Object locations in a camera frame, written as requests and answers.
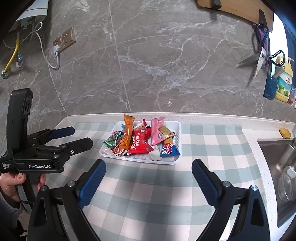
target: countertop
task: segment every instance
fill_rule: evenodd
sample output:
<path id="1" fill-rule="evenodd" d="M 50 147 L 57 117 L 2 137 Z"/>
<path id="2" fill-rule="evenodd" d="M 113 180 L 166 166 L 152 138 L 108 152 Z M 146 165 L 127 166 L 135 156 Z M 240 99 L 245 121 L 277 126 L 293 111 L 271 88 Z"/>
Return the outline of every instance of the countertop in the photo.
<path id="1" fill-rule="evenodd" d="M 267 202 L 267 216 L 270 228 L 271 241 L 278 241 L 284 234 L 286 229 L 292 222 L 295 214 L 281 227 L 277 227 L 277 206 L 276 206 L 276 194 L 272 177 L 269 172 L 268 165 L 265 157 L 261 151 L 261 148 L 257 142 L 258 139 L 282 139 L 279 128 L 287 128 L 291 133 L 295 128 L 296 123 L 284 122 L 279 120 L 269 120 L 256 117 L 244 117 L 234 115 L 218 115 L 218 114 L 198 114 L 198 113 L 129 113 L 134 115 L 137 119 L 146 118 L 151 120 L 152 118 L 164 116 L 169 121 L 179 121 L 184 124 L 218 124 L 218 125 L 240 125 L 243 128 L 249 145 L 253 151 L 255 159 L 258 163 L 258 167 L 263 179 L 263 185 L 266 192 Z M 123 113 L 112 114 L 93 114 L 93 115 L 73 115 L 67 116 L 57 128 L 67 127 L 79 122 L 109 122 L 116 123 L 123 119 Z"/>

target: white plastic tray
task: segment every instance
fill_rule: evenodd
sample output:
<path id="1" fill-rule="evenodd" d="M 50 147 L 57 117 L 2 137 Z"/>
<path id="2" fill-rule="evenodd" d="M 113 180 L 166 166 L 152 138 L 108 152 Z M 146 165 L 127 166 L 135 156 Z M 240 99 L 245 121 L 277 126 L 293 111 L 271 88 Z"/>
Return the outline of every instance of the white plastic tray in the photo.
<path id="1" fill-rule="evenodd" d="M 146 121 L 147 125 L 151 125 L 151 121 Z M 124 121 L 119 121 L 115 124 L 113 130 L 114 131 L 122 131 L 121 125 L 124 124 Z M 146 156 L 148 153 L 143 154 L 135 154 L 129 157 L 124 156 L 116 156 L 105 144 L 102 145 L 100 149 L 100 155 L 104 157 L 110 157 L 110 158 L 116 158 L 121 160 L 127 160 L 127 161 L 138 161 L 138 162 L 146 162 L 146 163 L 156 163 L 156 164 L 168 164 L 168 165 L 175 165 L 182 156 L 182 149 L 181 149 L 181 123 L 178 121 L 165 121 L 164 124 L 166 127 L 172 131 L 175 132 L 175 136 L 173 138 L 174 144 L 178 151 L 180 152 L 180 156 L 168 156 L 163 157 L 159 161 L 152 161 L 152 160 L 146 160 Z M 148 139 L 148 144 L 151 144 L 151 138 Z M 163 147 L 162 143 L 158 144 L 158 148 L 161 151 Z"/>

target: checkered tablecloth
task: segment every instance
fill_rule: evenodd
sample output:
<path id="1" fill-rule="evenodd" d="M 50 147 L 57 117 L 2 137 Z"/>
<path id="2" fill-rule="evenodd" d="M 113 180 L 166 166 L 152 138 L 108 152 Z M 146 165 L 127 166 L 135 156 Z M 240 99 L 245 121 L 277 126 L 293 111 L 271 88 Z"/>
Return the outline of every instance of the checkered tablecloth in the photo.
<path id="1" fill-rule="evenodd" d="M 53 145 L 90 137 L 94 146 L 72 156 L 65 171 L 48 175 L 46 184 L 60 187 L 89 170 L 100 158 L 102 142 L 114 125 L 77 123 L 73 136 L 56 140 Z M 182 158 L 176 165 L 102 158 L 106 175 L 90 205 L 83 209 L 102 241 L 196 240 L 214 212 L 192 175 L 191 164 L 196 158 L 234 186 L 256 184 L 266 205 L 261 174 L 241 127 L 182 124 L 181 143 Z M 237 211 L 235 206 L 221 240 L 228 238 Z M 65 226 L 70 230 L 66 219 Z"/>

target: white cable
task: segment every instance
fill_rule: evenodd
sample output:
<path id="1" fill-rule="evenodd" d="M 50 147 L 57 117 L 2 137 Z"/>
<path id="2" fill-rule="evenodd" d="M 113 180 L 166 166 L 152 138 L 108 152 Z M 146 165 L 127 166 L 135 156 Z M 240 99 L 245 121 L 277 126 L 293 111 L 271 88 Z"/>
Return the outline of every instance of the white cable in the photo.
<path id="1" fill-rule="evenodd" d="M 3 43 L 4 43 L 4 45 L 5 45 L 7 48 L 9 48 L 9 49 L 15 49 L 15 47 L 9 47 L 9 46 L 4 42 L 4 40 L 3 40 Z"/>
<path id="2" fill-rule="evenodd" d="M 34 23 L 35 23 L 35 22 L 32 22 L 32 32 L 34 31 Z"/>
<path id="3" fill-rule="evenodd" d="M 48 62 L 47 58 L 45 57 L 45 54 L 44 54 L 44 51 L 43 51 L 43 46 L 42 46 L 42 41 L 41 41 L 41 38 L 40 38 L 39 33 L 36 32 L 35 34 L 36 34 L 36 35 L 38 36 L 38 38 L 39 38 L 40 46 L 41 46 L 41 51 L 42 51 L 42 54 L 43 54 L 44 59 L 46 60 L 46 62 L 49 64 L 50 67 L 52 67 L 53 69 L 58 69 L 58 68 L 59 68 L 59 53 L 58 53 L 58 52 L 55 53 L 56 56 L 57 56 L 57 65 L 56 65 L 55 67 L 53 67 L 53 66 Z"/>
<path id="4" fill-rule="evenodd" d="M 45 59 L 45 61 L 49 64 L 50 67 L 52 67 L 53 69 L 59 69 L 59 66 L 60 66 L 60 59 L 59 59 L 59 53 L 58 52 L 55 52 L 55 55 L 57 57 L 57 65 L 55 67 L 53 67 L 47 60 L 47 58 L 45 57 L 45 54 L 44 54 L 44 50 L 43 50 L 43 46 L 42 46 L 42 40 L 41 40 L 41 37 L 40 35 L 37 33 L 43 26 L 43 23 L 42 22 L 39 22 L 38 24 L 36 24 L 36 26 L 34 27 L 34 29 L 32 29 L 32 32 L 30 32 L 24 39 L 22 39 L 20 41 L 20 45 L 29 37 L 29 36 L 33 36 L 33 34 L 36 34 L 39 38 L 39 41 L 40 41 L 40 46 L 41 46 L 41 51 L 42 51 L 42 54 L 43 54 L 43 57 Z M 15 49 L 15 47 L 9 47 L 4 41 L 3 41 L 4 45 L 9 48 L 9 49 Z"/>

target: electrical outlet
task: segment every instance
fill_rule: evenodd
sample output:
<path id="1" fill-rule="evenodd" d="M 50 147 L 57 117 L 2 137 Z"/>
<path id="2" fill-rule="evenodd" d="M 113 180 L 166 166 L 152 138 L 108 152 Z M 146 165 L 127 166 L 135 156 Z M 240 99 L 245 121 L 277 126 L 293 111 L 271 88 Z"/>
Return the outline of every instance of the electrical outlet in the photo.
<path id="1" fill-rule="evenodd" d="M 65 31 L 61 36 L 59 36 L 55 41 L 54 45 L 58 45 L 60 47 L 60 52 L 70 45 L 76 43 L 74 27 L 69 28 Z"/>
<path id="2" fill-rule="evenodd" d="M 54 46 L 58 45 L 59 46 L 59 51 L 61 52 L 64 49 L 64 45 L 62 44 L 62 36 L 58 37 L 55 41 L 54 41 Z"/>

